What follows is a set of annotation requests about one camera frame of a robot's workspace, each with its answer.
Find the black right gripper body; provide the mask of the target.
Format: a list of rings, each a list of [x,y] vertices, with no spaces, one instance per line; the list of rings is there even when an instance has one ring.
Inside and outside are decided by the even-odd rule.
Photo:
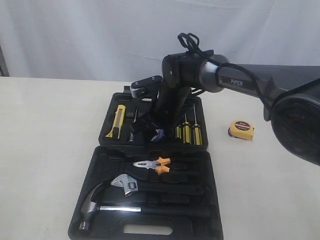
[[[181,117],[182,108],[189,93],[189,86],[181,84],[170,86],[168,82],[163,82],[158,98],[149,110],[152,127],[154,129],[174,127]]]

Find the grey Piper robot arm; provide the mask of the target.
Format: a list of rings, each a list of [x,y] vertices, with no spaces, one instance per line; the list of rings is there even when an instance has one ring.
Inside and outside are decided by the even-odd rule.
[[[204,55],[169,54],[162,81],[147,113],[133,132],[168,129],[178,123],[192,89],[229,89],[260,99],[264,120],[280,144],[314,165],[320,163],[320,68],[318,66],[233,64],[211,50]]]

